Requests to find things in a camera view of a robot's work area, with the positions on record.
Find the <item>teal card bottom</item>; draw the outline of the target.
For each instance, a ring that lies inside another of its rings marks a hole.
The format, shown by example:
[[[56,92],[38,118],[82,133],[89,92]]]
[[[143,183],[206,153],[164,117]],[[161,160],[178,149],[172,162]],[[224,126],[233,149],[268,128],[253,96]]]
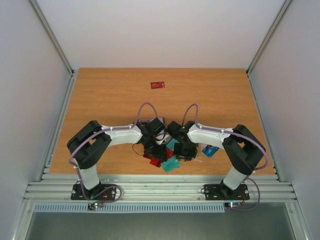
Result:
[[[166,143],[166,147],[173,151],[176,143],[178,143],[178,141],[176,139],[172,138],[171,140],[169,140]]]

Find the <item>teal card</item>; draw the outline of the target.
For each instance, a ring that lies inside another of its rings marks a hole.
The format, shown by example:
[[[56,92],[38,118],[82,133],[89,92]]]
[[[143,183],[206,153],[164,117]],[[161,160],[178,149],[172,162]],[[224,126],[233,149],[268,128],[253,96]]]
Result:
[[[176,139],[172,138],[171,140],[169,140],[166,143],[166,147],[173,151],[176,143],[178,143],[178,141]]]
[[[181,165],[181,163],[177,159],[167,160],[167,161],[161,163],[161,167],[163,168],[165,173],[169,173],[174,169],[180,168],[180,165]]]

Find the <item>brown leather card holder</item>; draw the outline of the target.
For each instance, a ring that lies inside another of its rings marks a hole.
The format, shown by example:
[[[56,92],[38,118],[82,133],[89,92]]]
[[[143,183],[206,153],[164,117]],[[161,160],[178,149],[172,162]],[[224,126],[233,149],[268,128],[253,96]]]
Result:
[[[162,131],[165,128],[165,119],[163,117],[156,117],[153,119],[139,119],[139,123],[148,124],[154,131]]]

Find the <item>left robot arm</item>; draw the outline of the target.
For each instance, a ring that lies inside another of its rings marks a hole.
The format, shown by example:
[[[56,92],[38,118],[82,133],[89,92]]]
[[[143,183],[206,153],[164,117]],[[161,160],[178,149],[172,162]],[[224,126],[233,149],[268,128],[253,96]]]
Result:
[[[83,194],[89,199],[100,195],[96,164],[108,147],[141,144],[148,158],[167,161],[167,147],[159,135],[165,136],[165,126],[159,118],[115,127],[101,125],[96,120],[87,123],[66,145],[69,163],[77,170]]]

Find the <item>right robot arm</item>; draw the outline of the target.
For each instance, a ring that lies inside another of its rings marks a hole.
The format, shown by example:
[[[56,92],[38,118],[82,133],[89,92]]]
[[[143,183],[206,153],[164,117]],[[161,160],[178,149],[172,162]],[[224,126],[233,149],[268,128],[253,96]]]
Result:
[[[219,191],[225,198],[234,197],[243,180],[253,171],[263,157],[268,160],[266,149],[244,125],[235,128],[214,128],[188,121],[180,125],[172,121],[167,133],[177,140],[173,153],[178,159],[190,161],[197,155],[197,145],[206,144],[225,151],[231,162],[231,169],[219,184]]]

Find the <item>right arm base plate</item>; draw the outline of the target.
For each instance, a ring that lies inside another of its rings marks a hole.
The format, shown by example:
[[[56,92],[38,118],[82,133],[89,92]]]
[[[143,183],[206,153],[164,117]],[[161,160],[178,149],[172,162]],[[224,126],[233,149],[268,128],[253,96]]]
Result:
[[[231,190],[221,184],[205,184],[202,193],[207,201],[240,201],[250,199],[246,184],[240,184],[235,190]]]

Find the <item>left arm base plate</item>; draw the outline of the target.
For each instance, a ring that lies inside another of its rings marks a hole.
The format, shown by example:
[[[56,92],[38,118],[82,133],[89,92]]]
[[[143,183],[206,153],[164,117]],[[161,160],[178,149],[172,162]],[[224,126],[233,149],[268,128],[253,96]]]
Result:
[[[117,193],[117,189],[115,186],[115,184],[100,183],[90,190],[84,187],[82,191],[81,184],[77,183],[72,187],[70,199],[73,201],[85,201],[87,199],[84,197],[84,193],[85,196],[91,201],[114,201],[116,198],[115,195]]]

